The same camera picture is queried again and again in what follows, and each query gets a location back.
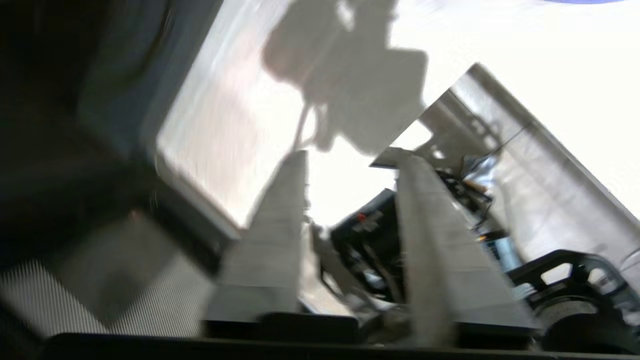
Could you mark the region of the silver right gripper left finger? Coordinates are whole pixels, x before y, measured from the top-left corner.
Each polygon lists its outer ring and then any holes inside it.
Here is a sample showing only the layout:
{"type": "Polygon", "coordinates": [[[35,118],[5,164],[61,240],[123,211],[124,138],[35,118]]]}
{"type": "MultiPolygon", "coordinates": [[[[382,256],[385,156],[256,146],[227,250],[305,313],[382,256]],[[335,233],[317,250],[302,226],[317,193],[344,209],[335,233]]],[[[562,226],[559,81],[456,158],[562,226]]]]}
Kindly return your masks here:
{"type": "Polygon", "coordinates": [[[297,311],[307,162],[305,150],[283,160],[245,236],[224,254],[208,322],[254,322],[297,311]]]}

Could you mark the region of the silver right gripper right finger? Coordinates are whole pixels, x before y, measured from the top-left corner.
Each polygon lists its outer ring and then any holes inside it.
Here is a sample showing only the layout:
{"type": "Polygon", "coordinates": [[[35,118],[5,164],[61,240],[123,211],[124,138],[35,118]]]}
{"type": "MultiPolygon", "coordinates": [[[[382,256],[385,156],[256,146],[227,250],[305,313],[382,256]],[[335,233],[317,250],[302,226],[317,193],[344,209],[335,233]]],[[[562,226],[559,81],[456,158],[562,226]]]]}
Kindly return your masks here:
{"type": "Polygon", "coordinates": [[[398,163],[397,219],[413,341],[452,347],[462,326],[530,337],[539,325],[497,262],[476,241],[434,167],[398,163]]]}

